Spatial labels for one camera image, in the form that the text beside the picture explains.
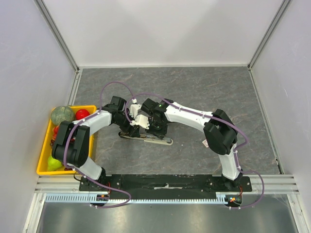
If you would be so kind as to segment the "silver and black stapler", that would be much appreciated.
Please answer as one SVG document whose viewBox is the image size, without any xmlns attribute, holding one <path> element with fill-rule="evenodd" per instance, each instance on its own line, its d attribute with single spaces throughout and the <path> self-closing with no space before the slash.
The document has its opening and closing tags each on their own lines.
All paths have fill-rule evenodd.
<svg viewBox="0 0 311 233">
<path fill-rule="evenodd" d="M 173 140 L 171 138 L 164 137 L 160 139 L 160 138 L 157 138 L 156 136 L 146 135 L 146 134 L 140 134 L 138 137 L 130 137 L 128 134 L 124 132 L 119 132 L 119 137 L 126 138 L 126 139 L 142 140 L 144 142 L 166 145 L 166 146 L 171 146 L 173 144 Z"/>
</svg>

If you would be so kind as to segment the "red white staple box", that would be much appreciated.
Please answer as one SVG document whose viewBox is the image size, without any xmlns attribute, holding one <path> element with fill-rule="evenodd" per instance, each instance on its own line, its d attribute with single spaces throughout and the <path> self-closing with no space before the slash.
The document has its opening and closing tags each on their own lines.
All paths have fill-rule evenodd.
<svg viewBox="0 0 311 233">
<path fill-rule="evenodd" d="M 205 145 L 206 148 L 208 148 L 207 140 L 204 140 L 202 143 Z"/>
</svg>

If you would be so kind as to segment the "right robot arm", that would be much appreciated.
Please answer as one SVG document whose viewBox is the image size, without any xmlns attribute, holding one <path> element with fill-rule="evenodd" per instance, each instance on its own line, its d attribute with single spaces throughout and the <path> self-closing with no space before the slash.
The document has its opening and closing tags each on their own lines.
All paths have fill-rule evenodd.
<svg viewBox="0 0 311 233">
<path fill-rule="evenodd" d="M 218 154 L 222 166 L 222 186 L 234 191 L 240 186 L 241 167 L 234 157 L 237 146 L 237 130 L 228 115 L 221 109 L 204 112 L 163 100 L 155 102 L 147 99 L 141 110 L 149 115 L 149 128 L 146 132 L 160 139 L 167 134 L 169 123 L 180 123 L 204 133 L 209 148 Z"/>
</svg>

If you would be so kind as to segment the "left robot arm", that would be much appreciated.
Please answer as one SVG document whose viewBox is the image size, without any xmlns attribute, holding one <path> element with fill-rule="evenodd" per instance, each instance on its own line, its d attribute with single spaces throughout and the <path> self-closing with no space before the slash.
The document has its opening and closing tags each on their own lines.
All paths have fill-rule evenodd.
<svg viewBox="0 0 311 233">
<path fill-rule="evenodd" d="M 105 189 L 108 181 L 105 169 L 89 157 L 90 136 L 100 129 L 116 124 L 129 137 L 139 137 L 139 127 L 131 126 L 126 118 L 129 109 L 126 100 L 113 96 L 109 104 L 76 122 L 63 121 L 52 147 L 52 158 L 65 166 L 77 169 L 90 178 L 90 186 L 96 191 Z"/>
</svg>

